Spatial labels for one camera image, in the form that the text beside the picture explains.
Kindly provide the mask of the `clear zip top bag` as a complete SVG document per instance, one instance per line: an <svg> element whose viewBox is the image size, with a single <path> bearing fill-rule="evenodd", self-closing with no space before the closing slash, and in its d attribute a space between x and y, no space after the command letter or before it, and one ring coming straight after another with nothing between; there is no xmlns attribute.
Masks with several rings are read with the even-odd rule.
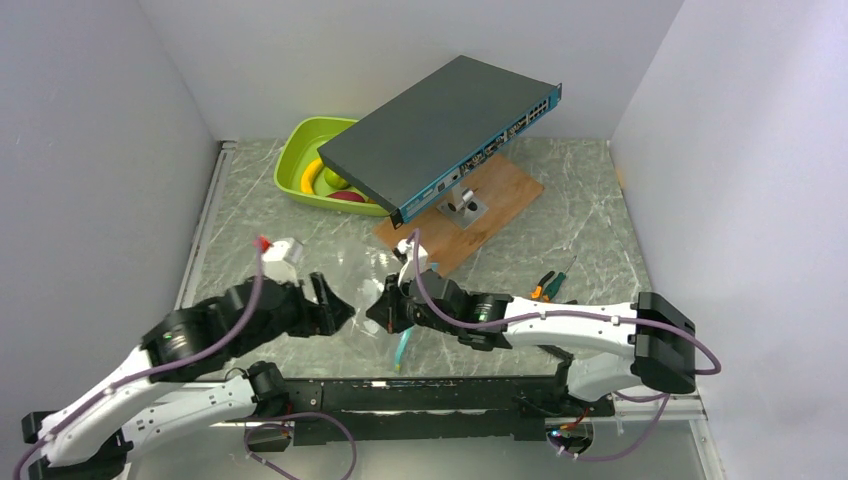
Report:
<svg viewBox="0 0 848 480"><path fill-rule="evenodd" d="M343 240L330 250L322 263L332 290L354 308L354 315L335 335L353 357L389 375L404 369L408 344L415 330L391 334L366 317L366 310L382 295L385 278L400 272L405 264L405 248L397 255L356 239Z"/></svg>

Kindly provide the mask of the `green toy pear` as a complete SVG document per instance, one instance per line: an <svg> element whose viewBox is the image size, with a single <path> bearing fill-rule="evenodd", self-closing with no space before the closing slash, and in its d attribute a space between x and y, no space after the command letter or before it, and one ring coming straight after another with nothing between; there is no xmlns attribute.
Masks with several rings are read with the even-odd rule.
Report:
<svg viewBox="0 0 848 480"><path fill-rule="evenodd" d="M327 167L323 168L322 176L325 183L335 190L344 190L350 186L348 181Z"/></svg>

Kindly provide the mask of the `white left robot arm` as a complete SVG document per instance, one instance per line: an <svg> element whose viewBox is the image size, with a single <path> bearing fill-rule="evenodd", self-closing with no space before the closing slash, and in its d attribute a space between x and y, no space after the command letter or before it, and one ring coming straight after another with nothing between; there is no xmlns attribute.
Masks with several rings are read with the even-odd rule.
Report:
<svg viewBox="0 0 848 480"><path fill-rule="evenodd" d="M282 374L271 362L169 403L195 383L282 335L332 336L353 317L324 276L310 274L314 299L299 280L258 274L219 296L169 313L126 359L72 404L22 420L30 449L16 479L113 479L148 448L218 422L272 420L291 413Z"/></svg>

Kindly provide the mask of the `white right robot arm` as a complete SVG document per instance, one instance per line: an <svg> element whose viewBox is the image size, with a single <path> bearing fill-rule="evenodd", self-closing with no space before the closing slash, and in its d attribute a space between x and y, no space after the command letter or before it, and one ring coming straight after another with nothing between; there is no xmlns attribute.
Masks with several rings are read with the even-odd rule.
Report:
<svg viewBox="0 0 848 480"><path fill-rule="evenodd" d="M633 303L564 305L467 291L426 271L405 282L388 276L366 316L389 333L426 327L478 351L590 350L593 357L572 361L551 388L552 404L564 415L637 386L676 395L696 389L695 325L655 292L641 292Z"/></svg>

